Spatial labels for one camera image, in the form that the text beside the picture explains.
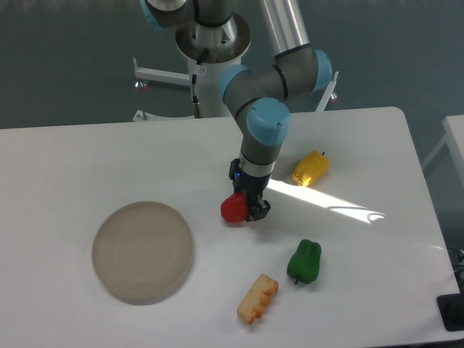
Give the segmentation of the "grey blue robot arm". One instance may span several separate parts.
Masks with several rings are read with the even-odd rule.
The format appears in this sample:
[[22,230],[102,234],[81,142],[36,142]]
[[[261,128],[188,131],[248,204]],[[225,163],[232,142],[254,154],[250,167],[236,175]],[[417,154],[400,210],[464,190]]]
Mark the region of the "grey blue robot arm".
[[332,79],[331,62],[325,52],[312,47],[299,4],[260,2],[274,63],[259,73],[241,63],[251,33],[231,1],[142,1],[140,6],[153,28],[175,28],[188,73],[137,67],[136,76],[188,86],[197,118],[234,118],[243,137],[229,169],[233,193],[220,213],[229,223],[263,219],[270,211],[263,192],[289,131],[286,101],[325,88]]

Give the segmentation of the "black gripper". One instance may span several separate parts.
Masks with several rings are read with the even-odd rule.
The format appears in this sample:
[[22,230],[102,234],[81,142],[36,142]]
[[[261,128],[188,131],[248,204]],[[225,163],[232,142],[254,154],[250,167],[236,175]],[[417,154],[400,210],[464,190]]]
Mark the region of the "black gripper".
[[240,168],[241,160],[233,159],[229,167],[228,177],[232,181],[233,192],[242,192],[246,199],[247,222],[258,221],[267,216],[270,203],[263,198],[263,191],[268,186],[270,175],[255,177]]

